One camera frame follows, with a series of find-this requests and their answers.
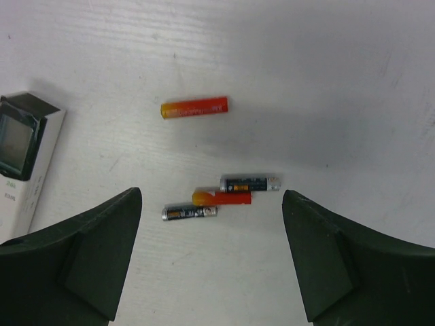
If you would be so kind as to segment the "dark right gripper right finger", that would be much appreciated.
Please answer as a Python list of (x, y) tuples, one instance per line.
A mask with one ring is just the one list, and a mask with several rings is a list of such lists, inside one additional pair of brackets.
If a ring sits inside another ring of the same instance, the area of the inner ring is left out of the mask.
[(434, 250), (325, 209), (294, 190), (283, 222), (314, 325), (433, 325)]

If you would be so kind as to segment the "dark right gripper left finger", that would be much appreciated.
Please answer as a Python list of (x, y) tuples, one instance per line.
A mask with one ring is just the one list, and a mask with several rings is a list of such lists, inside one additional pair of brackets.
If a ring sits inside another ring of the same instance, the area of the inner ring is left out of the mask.
[(108, 325), (118, 310), (142, 194), (106, 202), (1, 244), (2, 325)]

